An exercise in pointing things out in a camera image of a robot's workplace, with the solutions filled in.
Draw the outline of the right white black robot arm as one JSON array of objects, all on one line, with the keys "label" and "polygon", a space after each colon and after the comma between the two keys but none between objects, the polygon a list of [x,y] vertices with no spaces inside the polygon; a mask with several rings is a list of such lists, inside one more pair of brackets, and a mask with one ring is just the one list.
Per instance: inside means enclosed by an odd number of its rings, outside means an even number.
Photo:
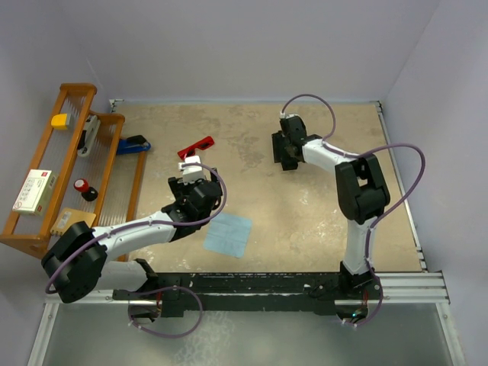
[{"label": "right white black robot arm", "polygon": [[346,250],[340,262],[338,285],[347,298],[356,298],[372,282],[368,269],[373,222],[390,203],[390,192],[375,155],[360,157],[307,133],[297,114],[280,115],[281,129],[271,135],[274,161],[284,171],[295,170],[303,162],[330,172],[340,211],[348,222]]}]

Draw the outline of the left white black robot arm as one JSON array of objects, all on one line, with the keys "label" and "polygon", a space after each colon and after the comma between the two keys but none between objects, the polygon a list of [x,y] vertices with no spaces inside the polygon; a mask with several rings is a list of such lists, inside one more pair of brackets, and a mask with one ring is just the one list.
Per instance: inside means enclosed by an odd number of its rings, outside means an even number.
[{"label": "left white black robot arm", "polygon": [[114,226],[89,227],[83,221],[71,225],[41,259],[48,276],[47,294],[58,294],[63,303],[82,299],[96,288],[109,262],[129,252],[184,239],[220,214],[227,199],[224,180],[217,170],[211,178],[185,183],[171,177],[175,201],[148,217]]}]

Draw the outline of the black sunglasses case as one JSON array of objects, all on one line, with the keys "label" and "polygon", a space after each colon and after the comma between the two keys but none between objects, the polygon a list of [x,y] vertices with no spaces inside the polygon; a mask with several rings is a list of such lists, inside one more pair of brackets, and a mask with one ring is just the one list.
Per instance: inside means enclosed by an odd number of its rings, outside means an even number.
[{"label": "black sunglasses case", "polygon": [[274,163],[280,163],[283,171],[296,170],[298,160],[287,151],[286,139],[281,130],[271,135]]}]

